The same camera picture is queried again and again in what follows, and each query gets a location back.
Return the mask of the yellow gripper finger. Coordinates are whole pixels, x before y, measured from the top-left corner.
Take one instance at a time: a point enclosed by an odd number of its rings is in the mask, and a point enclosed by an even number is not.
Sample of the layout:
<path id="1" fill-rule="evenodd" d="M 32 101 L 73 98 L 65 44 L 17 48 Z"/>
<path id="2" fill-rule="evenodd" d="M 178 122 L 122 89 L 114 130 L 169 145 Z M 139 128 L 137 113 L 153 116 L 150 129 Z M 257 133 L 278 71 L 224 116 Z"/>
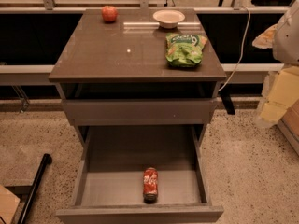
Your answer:
<path id="1" fill-rule="evenodd" d="M 258 49 L 271 49 L 276 29 L 275 24 L 267 28 L 253 40 L 252 46 Z"/>
<path id="2" fill-rule="evenodd" d="M 299 67 L 283 68 L 275 74 L 259 117 L 268 123 L 276 124 L 298 99 Z"/>

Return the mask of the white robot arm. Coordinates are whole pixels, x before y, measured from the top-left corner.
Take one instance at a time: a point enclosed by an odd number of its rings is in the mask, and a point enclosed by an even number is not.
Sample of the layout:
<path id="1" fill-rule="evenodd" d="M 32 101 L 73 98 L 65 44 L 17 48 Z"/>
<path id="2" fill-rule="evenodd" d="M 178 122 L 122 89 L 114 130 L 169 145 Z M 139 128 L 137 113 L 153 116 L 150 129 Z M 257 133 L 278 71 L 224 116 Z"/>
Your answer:
<path id="1" fill-rule="evenodd" d="M 273 57 L 284 64 L 274 81 L 266 86 L 258 108 L 256 123 L 268 128 L 277 124 L 299 99 L 299 0 L 292 2 L 278 23 L 257 36 L 252 45 L 271 48 Z"/>

